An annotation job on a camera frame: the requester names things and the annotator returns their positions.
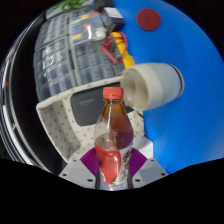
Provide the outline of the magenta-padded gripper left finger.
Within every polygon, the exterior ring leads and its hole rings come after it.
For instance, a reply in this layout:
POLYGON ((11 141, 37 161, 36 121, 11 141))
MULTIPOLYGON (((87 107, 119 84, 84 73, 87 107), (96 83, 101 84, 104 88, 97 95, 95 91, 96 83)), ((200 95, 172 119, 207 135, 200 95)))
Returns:
POLYGON ((96 149, 92 148, 80 159, 72 159, 59 176, 78 186, 97 189, 99 181, 96 149))

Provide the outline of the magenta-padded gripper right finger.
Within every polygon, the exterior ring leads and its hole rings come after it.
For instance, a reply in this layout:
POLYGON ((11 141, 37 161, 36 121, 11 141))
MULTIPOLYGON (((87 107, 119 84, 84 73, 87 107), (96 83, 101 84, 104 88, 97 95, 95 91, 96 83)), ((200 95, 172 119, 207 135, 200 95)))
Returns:
POLYGON ((129 161, 128 188, 137 189, 155 182, 168 173, 155 158, 146 158, 137 149, 129 161))

